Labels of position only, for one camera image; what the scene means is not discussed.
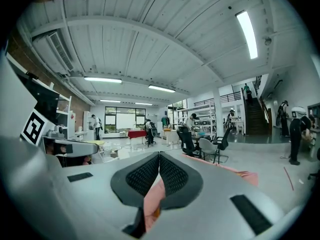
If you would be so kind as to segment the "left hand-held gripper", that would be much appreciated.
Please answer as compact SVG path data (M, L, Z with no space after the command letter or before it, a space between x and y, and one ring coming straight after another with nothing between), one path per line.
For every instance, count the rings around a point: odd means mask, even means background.
M48 155L67 156L72 153L72 157L85 157L99 151L99 146L95 143L68 143L63 130L61 125L52 123L33 109L22 128L20 137L28 143L42 148L44 153Z

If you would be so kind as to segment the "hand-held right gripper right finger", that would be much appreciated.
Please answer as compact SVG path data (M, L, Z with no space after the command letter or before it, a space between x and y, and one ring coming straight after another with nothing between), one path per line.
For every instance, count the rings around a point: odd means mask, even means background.
M159 217L161 240L253 240L275 238L282 209L258 187L222 167L184 155L172 155L174 162L192 169L202 184L188 182L192 189L174 193L179 203L199 188L185 207L162 209Z

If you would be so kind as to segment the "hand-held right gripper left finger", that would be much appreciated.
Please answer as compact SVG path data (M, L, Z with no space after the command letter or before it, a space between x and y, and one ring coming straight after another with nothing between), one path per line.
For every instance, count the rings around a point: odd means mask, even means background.
M51 212L53 240L158 240L151 212L161 192L158 152L109 163L61 167L51 158L57 207Z

